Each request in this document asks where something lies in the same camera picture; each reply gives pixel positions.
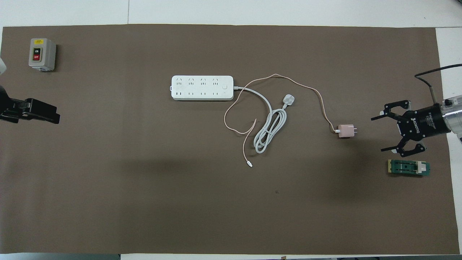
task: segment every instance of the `gray switch box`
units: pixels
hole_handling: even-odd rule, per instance
[[[40,71],[55,69],[56,44],[46,38],[30,40],[29,66]]]

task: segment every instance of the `brown mat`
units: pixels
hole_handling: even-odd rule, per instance
[[[58,44],[56,70],[28,67],[31,38]],[[432,28],[220,25],[9,27],[0,76],[12,98],[58,107],[61,123],[0,122],[1,248],[10,252],[458,254],[449,152],[426,139],[429,177],[392,176],[380,148],[398,143],[402,99],[431,105],[413,75],[439,67]],[[176,74],[231,75],[288,120],[254,164],[223,125],[231,102],[180,102]],[[427,77],[442,98],[439,74]],[[244,93],[230,125],[261,127],[267,109]]]

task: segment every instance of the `white power strip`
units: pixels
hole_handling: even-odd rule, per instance
[[[220,101],[233,99],[233,87],[231,76],[176,75],[170,91],[174,100]]]

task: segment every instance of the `cable connector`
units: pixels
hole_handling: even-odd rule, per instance
[[[355,130],[357,130],[357,128],[354,128],[352,124],[341,124],[335,132],[339,134],[340,138],[350,138],[357,133]]]
[[[284,102],[284,105],[282,106],[282,109],[286,109],[288,105],[292,105],[295,100],[295,97],[287,94],[283,99],[282,102]]]

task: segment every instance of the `power strip switch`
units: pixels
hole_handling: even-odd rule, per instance
[[[174,100],[228,101],[234,97],[233,87],[231,76],[176,75],[170,91]]]

